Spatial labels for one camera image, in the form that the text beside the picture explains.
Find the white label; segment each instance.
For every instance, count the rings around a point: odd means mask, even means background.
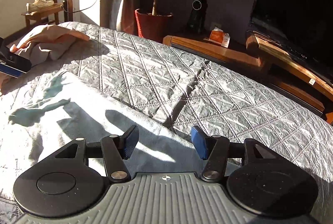
[[[316,81],[312,78],[312,79],[310,79],[310,81],[309,81],[309,83],[311,84],[311,85],[314,85],[314,83],[315,83]]]

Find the tv stand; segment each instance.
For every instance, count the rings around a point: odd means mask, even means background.
[[[302,99],[323,113],[322,118],[333,123],[333,88],[310,70],[293,61],[288,52],[272,39],[248,32],[246,49],[253,57],[266,61],[262,75],[272,84]]]

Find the potted plant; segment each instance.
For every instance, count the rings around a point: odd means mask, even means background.
[[[162,43],[163,37],[167,35],[170,28],[173,14],[158,14],[157,0],[154,0],[151,13],[142,9],[136,9],[135,17],[140,37]]]

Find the chair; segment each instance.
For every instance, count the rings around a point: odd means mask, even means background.
[[[56,25],[59,24],[59,12],[63,11],[61,3],[58,3],[57,0],[53,0],[54,5],[51,5],[49,7],[38,9],[35,12],[31,13],[23,13],[22,15],[25,17],[25,24],[26,27],[29,28],[30,20],[36,21],[36,25],[44,25],[44,24],[51,24],[55,23]],[[73,0],[68,0],[68,11],[73,11]],[[54,15],[54,20],[50,20],[47,22],[42,22],[42,19],[45,17],[48,17],[49,15]],[[68,17],[70,21],[73,21],[73,13],[68,13]]]

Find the quilted bedspread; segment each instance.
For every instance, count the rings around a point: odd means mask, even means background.
[[[60,70],[125,103],[190,140],[198,124],[233,142],[254,138],[312,174],[319,221],[333,211],[333,128],[279,93],[204,58],[144,38],[77,22],[60,26],[90,36],[60,60],[35,67],[9,83],[1,97],[12,108]],[[29,86],[29,94],[20,87]]]

